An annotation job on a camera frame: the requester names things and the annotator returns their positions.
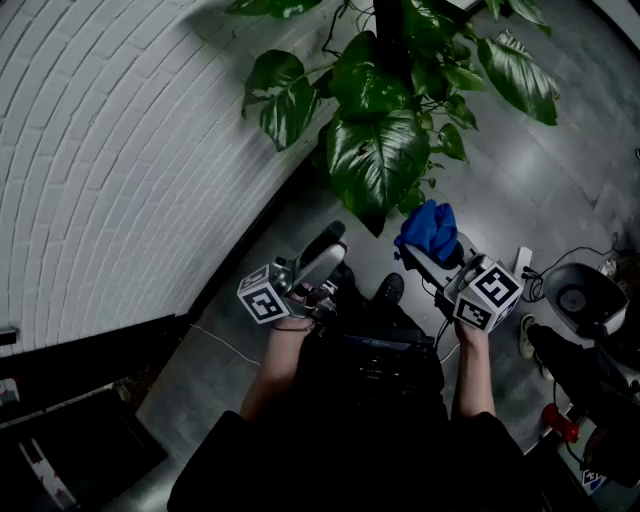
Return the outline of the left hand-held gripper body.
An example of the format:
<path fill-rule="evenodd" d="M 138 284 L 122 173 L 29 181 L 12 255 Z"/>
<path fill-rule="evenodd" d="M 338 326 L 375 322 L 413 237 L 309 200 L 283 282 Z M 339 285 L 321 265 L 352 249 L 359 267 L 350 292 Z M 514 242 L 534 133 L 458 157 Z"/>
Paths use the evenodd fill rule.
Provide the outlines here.
<path fill-rule="evenodd" d="M 299 260 L 277 257 L 243 277 L 237 297 L 258 324 L 290 316 L 298 319 L 321 320 L 335 311 L 338 287 L 326 279 L 314 285 L 311 279 L 299 276 Z"/>

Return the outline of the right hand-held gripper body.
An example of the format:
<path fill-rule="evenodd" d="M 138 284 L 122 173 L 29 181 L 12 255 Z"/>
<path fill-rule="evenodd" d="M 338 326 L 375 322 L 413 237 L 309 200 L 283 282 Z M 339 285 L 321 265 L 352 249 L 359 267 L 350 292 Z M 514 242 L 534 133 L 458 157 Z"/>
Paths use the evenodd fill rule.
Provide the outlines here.
<path fill-rule="evenodd" d="M 448 320 L 490 333 L 513 310 L 523 285 L 501 261 L 473 256 L 438 293 L 436 307 Z"/>

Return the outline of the dark moulded chair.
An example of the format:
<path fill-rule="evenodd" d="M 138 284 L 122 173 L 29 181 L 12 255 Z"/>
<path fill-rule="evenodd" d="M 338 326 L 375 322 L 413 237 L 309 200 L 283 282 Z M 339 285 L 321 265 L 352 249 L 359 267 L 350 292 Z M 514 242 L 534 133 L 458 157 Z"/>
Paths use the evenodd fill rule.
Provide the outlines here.
<path fill-rule="evenodd" d="M 553 269 L 543 280 L 544 296 L 580 338 L 601 341 L 624 324 L 628 299 L 609 277 L 581 263 Z"/>

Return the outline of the person's black shoe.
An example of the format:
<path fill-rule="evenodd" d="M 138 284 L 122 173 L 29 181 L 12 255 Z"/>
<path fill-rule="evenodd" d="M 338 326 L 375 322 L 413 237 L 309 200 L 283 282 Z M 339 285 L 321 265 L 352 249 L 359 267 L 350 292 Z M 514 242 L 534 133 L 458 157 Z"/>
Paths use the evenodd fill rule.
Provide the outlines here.
<path fill-rule="evenodd" d="M 376 304 L 398 305 L 404 295 L 405 282 L 403 277 L 392 272 L 388 274 L 376 291 L 373 301 Z"/>

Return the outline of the person's black top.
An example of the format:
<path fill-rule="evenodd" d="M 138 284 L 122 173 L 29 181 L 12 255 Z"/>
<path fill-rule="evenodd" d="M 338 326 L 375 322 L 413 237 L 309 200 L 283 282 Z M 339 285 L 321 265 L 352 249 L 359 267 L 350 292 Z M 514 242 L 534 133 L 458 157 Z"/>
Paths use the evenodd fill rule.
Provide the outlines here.
<path fill-rule="evenodd" d="M 267 430 L 227 411 L 173 485 L 169 512 L 542 512 L 493 415 L 414 428 Z"/>

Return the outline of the person's black trousers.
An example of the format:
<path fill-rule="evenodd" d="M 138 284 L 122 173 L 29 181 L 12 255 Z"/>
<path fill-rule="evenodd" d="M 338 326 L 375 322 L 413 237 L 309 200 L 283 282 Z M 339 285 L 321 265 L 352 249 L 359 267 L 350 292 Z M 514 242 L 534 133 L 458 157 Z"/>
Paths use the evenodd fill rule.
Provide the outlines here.
<path fill-rule="evenodd" d="M 395 351 L 350 343 L 345 334 L 399 337 L 424 331 L 398 305 L 376 304 L 340 265 L 331 280 L 336 315 L 302 346 L 296 384 L 316 406 L 347 421 L 398 427 L 440 427 L 448 420 L 436 347 Z"/>

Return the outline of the red object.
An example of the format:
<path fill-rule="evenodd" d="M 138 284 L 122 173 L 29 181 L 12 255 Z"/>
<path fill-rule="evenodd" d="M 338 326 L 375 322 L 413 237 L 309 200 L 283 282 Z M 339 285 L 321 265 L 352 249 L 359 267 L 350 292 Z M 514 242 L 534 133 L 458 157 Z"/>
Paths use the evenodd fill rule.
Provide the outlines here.
<path fill-rule="evenodd" d="M 563 442 L 576 443 L 579 440 L 579 426 L 564 416 L 554 403 L 543 408 L 541 420 L 543 426 L 558 433 Z"/>

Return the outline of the blue cloth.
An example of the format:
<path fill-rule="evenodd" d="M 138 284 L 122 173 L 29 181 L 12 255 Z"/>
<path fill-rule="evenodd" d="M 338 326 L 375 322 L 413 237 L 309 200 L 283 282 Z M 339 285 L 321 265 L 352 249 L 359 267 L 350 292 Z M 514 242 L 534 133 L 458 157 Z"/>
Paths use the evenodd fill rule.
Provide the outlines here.
<path fill-rule="evenodd" d="M 437 263 L 444 263 L 454 252 L 458 229 L 449 203 L 428 200 L 414 208 L 401 226 L 394 245 L 411 244 Z"/>

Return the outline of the person's left forearm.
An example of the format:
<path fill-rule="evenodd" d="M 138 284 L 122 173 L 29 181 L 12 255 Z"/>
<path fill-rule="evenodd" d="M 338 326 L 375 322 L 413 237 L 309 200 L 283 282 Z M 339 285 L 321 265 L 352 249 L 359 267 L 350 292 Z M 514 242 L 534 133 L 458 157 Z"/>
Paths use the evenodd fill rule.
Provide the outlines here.
<path fill-rule="evenodd" d="M 283 317 L 274 324 L 282 327 L 298 327 L 307 325 L 311 321 L 313 320 Z M 257 422 L 266 418 L 286 398 L 297 372 L 302 344 L 312 331 L 270 330 L 267 349 L 240 408 L 239 415 L 244 420 Z"/>

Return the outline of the green leafy plant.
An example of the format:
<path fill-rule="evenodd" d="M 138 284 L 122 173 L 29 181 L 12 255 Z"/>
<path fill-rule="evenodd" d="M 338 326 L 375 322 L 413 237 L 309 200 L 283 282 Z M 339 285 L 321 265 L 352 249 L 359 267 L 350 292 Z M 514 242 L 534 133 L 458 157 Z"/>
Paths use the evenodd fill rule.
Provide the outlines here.
<path fill-rule="evenodd" d="M 373 19 L 328 63 L 309 69 L 277 49 L 257 57 L 245 106 L 278 150 L 310 126 L 320 103 L 337 109 L 320 131 L 318 155 L 346 208 L 374 235 L 391 211 L 424 202 L 434 156 L 465 160 L 463 130 L 477 122 L 464 93 L 493 86 L 512 107 L 547 126 L 557 122 L 554 79 L 510 32 L 476 35 L 449 0 L 372 0 Z"/>

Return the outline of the black skirting board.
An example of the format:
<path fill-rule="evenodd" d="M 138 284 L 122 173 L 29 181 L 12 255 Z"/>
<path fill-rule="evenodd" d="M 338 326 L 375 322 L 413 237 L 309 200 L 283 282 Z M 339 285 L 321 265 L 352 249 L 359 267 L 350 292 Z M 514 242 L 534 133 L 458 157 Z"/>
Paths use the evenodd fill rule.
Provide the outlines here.
<path fill-rule="evenodd" d="M 169 315 L 89 338 L 0 358 L 0 380 L 17 386 L 18 398 L 6 403 L 0 391 L 0 427 L 120 380 L 131 380 L 128 400 L 139 407 L 190 325 L 197 321 L 245 253 L 285 204 L 308 189 L 328 188 L 328 173 L 320 167 L 321 152 L 313 150 L 288 178 L 218 269 L 184 315 Z"/>

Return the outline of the person's right forearm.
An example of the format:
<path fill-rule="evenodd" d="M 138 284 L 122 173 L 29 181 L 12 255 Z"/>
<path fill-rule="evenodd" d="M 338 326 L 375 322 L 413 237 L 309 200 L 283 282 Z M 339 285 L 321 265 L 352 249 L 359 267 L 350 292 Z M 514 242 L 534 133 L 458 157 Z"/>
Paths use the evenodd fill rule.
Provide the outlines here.
<path fill-rule="evenodd" d="M 482 413 L 495 416 L 488 335 L 461 322 L 455 324 L 455 331 L 460 343 L 454 396 L 456 412 L 465 418 Z"/>

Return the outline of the black waist-mounted device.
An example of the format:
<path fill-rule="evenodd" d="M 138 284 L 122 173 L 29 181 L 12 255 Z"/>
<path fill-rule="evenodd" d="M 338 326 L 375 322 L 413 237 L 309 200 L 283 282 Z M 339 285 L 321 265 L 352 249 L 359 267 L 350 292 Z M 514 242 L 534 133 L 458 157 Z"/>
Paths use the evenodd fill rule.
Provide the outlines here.
<path fill-rule="evenodd" d="M 374 337 L 373 335 L 345 334 L 344 338 L 350 343 L 370 348 L 409 351 L 424 349 L 435 345 L 436 338 L 421 332 L 401 332 L 399 337 Z"/>

